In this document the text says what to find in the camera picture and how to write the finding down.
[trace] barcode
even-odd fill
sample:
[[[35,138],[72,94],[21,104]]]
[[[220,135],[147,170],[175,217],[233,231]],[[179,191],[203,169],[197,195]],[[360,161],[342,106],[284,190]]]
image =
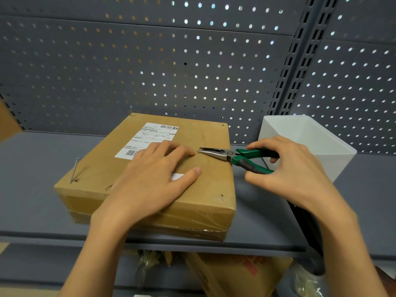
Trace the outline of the barcode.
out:
[[[172,130],[177,130],[177,129],[179,129],[179,127],[176,127],[176,126],[167,126],[167,125],[161,125],[161,128],[172,129]]]
[[[139,150],[129,150],[128,152],[126,152],[126,155],[135,156],[138,151]]]

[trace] forearm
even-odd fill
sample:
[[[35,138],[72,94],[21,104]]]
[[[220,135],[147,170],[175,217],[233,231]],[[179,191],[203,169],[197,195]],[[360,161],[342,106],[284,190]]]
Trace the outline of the forearm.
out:
[[[90,229],[84,247],[69,277],[62,287],[60,297],[112,296],[118,260],[125,236]]]
[[[335,210],[336,215],[330,218]],[[344,200],[340,200],[337,207],[329,205],[327,214],[321,215],[319,226],[331,295],[387,296],[369,256],[356,214]]]

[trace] white sticker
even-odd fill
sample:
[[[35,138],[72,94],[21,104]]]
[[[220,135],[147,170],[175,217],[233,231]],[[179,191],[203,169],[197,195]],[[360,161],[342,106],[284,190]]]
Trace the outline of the white sticker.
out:
[[[179,174],[179,173],[172,173],[171,174],[171,180],[178,180],[180,177],[182,177],[184,174]]]
[[[152,142],[160,143],[163,140],[173,140],[178,129],[179,127],[176,126],[146,123],[115,157],[133,159],[139,150],[146,149]]]

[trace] hand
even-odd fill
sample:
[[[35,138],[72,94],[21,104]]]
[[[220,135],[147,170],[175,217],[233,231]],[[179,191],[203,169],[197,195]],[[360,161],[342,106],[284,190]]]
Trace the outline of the hand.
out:
[[[320,161],[306,146],[276,136],[251,143],[246,149],[262,147],[279,153],[279,166],[268,175],[246,172],[247,182],[280,195],[314,215],[319,215],[318,212],[328,209],[334,202],[346,204]],[[275,163],[276,160],[271,158],[270,162]]]
[[[164,140],[140,150],[114,182],[111,194],[93,213],[91,224],[111,224],[125,234],[137,221],[155,214],[179,197],[198,177],[195,167],[178,180],[171,180],[177,163],[195,151]]]

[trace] green pliers handle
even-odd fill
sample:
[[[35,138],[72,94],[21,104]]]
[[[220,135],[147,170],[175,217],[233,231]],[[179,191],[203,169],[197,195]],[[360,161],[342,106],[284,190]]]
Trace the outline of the green pliers handle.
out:
[[[274,171],[255,164],[254,162],[249,160],[250,158],[260,158],[260,157],[279,158],[279,154],[277,152],[265,148],[251,149],[251,150],[236,149],[236,151],[240,155],[234,156],[231,160],[231,163],[233,165],[237,165],[239,167],[244,168],[247,171],[251,171],[256,174],[271,174]]]

